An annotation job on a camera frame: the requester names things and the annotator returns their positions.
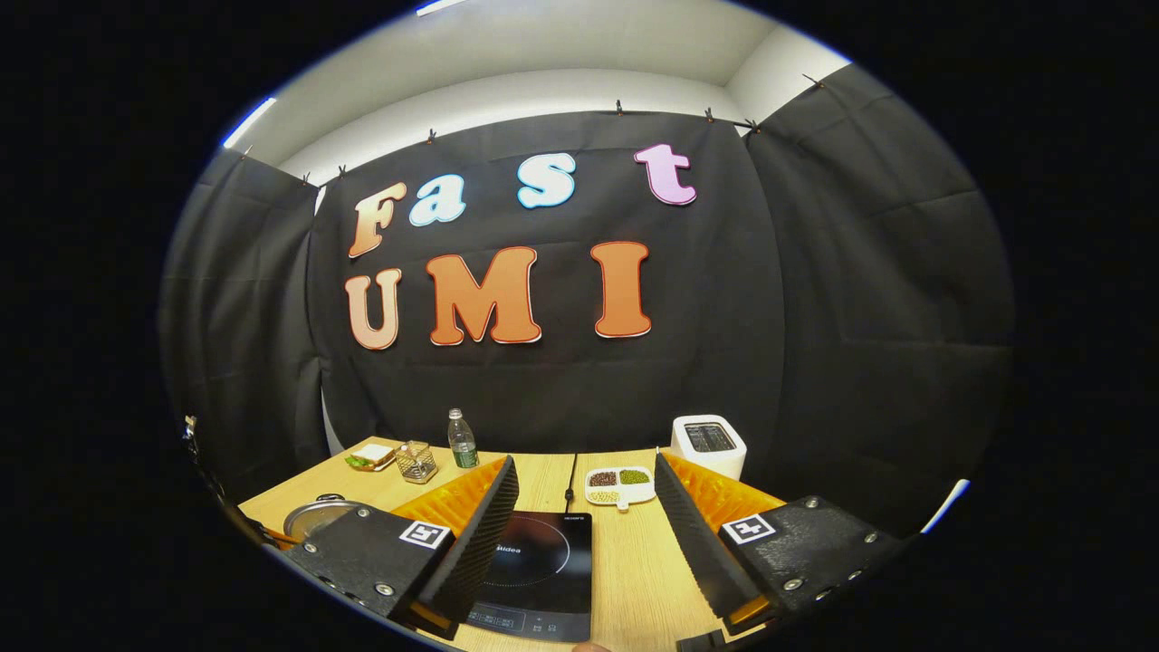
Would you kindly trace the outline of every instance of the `black curtain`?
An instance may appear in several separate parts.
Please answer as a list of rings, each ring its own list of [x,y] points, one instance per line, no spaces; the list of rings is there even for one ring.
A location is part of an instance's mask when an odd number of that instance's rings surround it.
[[[745,138],[785,283],[771,489],[907,535],[989,441],[1013,288],[993,215],[939,135],[855,65],[822,82]]]
[[[691,161],[680,182],[687,205],[659,202],[633,154],[666,142]],[[527,157],[568,153],[575,192],[527,210],[516,198]],[[466,185],[462,214],[415,226],[417,189],[444,174]],[[381,244],[350,259],[355,205],[396,182],[407,186]],[[604,339],[592,246],[646,244],[643,312],[651,332]],[[504,247],[529,246],[540,342],[501,345],[486,337],[454,347],[430,343],[435,286],[425,270],[460,254],[476,281]],[[398,268],[399,335],[387,350],[351,335],[344,281]],[[447,410],[460,408],[479,446],[523,453],[630,450],[666,446],[672,419],[714,413],[768,455],[780,396],[783,328],[773,222],[744,142],[729,123],[669,113],[577,112],[502,122],[420,142],[327,184],[309,264],[309,320],[323,356],[330,422],[344,446],[376,433],[438,444]],[[372,328],[381,296],[369,291]],[[760,481],[759,467],[746,471]]]
[[[166,261],[158,316],[176,432],[197,417],[202,460],[234,503],[328,455],[305,302],[316,196],[223,148],[190,193]]]

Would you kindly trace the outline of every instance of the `ceiling light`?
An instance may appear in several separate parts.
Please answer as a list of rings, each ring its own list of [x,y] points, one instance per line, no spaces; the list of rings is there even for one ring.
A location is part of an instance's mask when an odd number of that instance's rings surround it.
[[[245,133],[247,129],[253,126],[253,124],[257,122],[257,118],[262,117],[262,113],[264,113],[270,108],[270,105],[274,104],[274,102],[277,102],[277,100],[275,100],[274,97],[269,97],[268,100],[262,102],[261,107],[254,109],[254,112],[249,113],[249,117],[247,117],[240,125],[238,125],[238,129],[233,130],[233,133],[231,133],[229,137],[225,139],[225,142],[223,142],[221,146],[233,147],[233,145],[238,141],[238,139],[241,138],[241,134]]]
[[[451,5],[458,5],[459,2],[462,2],[462,0],[438,0],[438,2],[431,2],[430,5],[427,5],[425,7],[421,7],[417,12],[415,12],[415,15],[416,16],[425,16],[427,14],[430,14],[432,12],[437,12],[439,9],[445,9],[445,8],[450,7]]]

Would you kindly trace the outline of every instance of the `plastic bottle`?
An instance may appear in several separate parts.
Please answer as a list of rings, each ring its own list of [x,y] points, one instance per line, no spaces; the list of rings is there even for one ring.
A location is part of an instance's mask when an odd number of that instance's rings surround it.
[[[451,425],[446,428],[446,440],[454,454],[454,463],[460,469],[479,467],[479,454],[475,452],[475,435],[462,418],[458,408],[451,410]]]

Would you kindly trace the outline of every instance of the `induction cooktop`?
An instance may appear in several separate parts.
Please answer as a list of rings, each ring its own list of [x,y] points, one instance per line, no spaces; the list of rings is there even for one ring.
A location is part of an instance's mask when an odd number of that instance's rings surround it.
[[[591,637],[591,514],[512,512],[467,622],[541,640]]]

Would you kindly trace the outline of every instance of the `power cord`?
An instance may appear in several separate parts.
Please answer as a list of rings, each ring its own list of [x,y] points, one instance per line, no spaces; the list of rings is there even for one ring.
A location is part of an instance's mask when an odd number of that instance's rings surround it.
[[[568,491],[563,492],[563,499],[567,501],[563,506],[563,513],[567,514],[571,508],[571,499],[576,497],[576,492],[571,491],[571,484],[576,479],[576,461],[580,460],[580,454],[576,453],[571,456],[571,476],[568,478]]]

